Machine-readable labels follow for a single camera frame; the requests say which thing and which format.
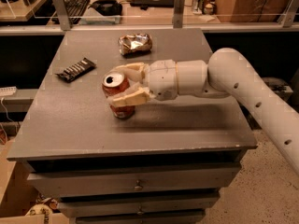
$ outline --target red soda can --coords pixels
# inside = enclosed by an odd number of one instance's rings
[[[130,87],[128,78],[123,72],[112,71],[104,75],[102,89],[106,97],[124,92]],[[114,107],[110,105],[112,113],[119,119],[128,119],[134,112],[134,106]]]

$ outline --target gray tabletop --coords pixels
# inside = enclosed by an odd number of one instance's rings
[[[148,33],[151,53],[120,55],[118,38]],[[156,60],[204,60],[211,50],[199,29],[67,32],[8,153],[9,160],[51,160],[255,147],[237,101],[179,97],[138,106],[128,120],[114,118],[102,92],[112,67]],[[97,64],[67,84],[56,73],[86,57]]]

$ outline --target black snack bar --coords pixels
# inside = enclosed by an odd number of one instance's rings
[[[95,68],[96,64],[92,61],[84,58],[83,60],[67,67],[62,73],[56,74],[59,78],[63,79],[67,83],[70,83],[88,73]]]

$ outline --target power strip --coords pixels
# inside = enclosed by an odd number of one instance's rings
[[[15,86],[0,88],[0,97],[13,95],[17,91]]]

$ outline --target silver wrapper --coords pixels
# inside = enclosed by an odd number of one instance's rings
[[[148,51],[152,48],[152,40],[149,34],[125,35],[119,38],[121,55],[137,51]]]

